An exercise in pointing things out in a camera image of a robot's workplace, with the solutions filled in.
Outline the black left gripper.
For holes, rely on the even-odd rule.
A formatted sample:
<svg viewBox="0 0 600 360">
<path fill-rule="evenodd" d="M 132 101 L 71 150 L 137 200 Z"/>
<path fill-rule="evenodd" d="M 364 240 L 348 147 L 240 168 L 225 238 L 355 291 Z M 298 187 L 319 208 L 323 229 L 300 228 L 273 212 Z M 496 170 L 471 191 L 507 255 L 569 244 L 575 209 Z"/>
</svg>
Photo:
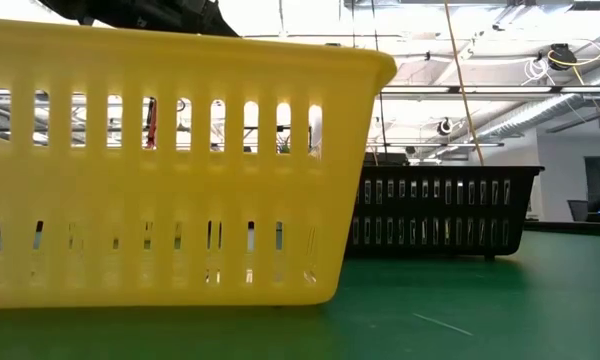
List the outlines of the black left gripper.
<svg viewBox="0 0 600 360">
<path fill-rule="evenodd" d="M 237 36 L 224 20 L 219 0 L 37 0 L 56 14 L 92 26 L 96 21 L 114 28 L 181 31 L 189 17 L 196 34 Z"/>
</svg>

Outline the yellow slotted plastic basket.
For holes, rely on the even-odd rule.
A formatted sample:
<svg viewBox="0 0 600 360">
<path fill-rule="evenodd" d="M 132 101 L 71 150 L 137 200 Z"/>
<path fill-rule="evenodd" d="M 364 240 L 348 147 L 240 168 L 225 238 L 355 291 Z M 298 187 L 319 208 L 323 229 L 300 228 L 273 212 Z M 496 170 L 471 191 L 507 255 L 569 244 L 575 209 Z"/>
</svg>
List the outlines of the yellow slotted plastic basket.
<svg viewBox="0 0 600 360">
<path fill-rule="evenodd" d="M 0 20 L 0 308 L 330 300 L 395 72 L 373 50 Z"/>
</svg>

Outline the black slotted plastic basket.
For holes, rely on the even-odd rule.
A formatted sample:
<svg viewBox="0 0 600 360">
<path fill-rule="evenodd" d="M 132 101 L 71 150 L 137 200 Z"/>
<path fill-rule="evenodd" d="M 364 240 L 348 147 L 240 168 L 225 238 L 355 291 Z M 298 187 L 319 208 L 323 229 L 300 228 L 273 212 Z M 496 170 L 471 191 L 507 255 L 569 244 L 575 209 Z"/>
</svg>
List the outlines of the black slotted plastic basket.
<svg viewBox="0 0 600 360">
<path fill-rule="evenodd" d="M 494 258 L 515 253 L 535 178 L 532 166 L 366 166 L 345 254 Z"/>
</svg>

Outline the black monitor screen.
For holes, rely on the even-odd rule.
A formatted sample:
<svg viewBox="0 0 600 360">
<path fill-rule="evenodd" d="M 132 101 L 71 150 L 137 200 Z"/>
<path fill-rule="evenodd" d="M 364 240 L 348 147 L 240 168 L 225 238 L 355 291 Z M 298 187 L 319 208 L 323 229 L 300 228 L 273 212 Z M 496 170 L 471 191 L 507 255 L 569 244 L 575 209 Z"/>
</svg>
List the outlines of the black monitor screen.
<svg viewBox="0 0 600 360">
<path fill-rule="evenodd" d="M 408 166 L 409 162 L 404 153 L 372 153 L 366 152 L 364 166 Z"/>
</svg>

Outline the grey waste bin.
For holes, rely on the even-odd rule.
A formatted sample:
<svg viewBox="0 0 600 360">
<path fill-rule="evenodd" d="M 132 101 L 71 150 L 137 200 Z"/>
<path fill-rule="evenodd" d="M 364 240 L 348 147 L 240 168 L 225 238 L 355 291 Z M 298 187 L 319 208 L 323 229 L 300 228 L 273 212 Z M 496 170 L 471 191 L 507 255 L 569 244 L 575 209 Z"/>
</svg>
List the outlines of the grey waste bin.
<svg viewBox="0 0 600 360">
<path fill-rule="evenodd" d="M 589 212 L 586 200 L 568 200 L 567 203 L 574 222 L 587 221 Z"/>
</svg>

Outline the black table frame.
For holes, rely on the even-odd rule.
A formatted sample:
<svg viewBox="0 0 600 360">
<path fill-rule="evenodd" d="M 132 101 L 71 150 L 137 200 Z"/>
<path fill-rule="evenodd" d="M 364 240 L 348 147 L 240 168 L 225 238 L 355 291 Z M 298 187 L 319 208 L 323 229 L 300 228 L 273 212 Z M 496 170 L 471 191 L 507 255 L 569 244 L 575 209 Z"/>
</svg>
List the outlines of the black table frame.
<svg viewBox="0 0 600 360">
<path fill-rule="evenodd" d="M 600 236 L 600 223 L 595 222 L 525 221 L 523 228 L 525 231 Z"/>
</svg>

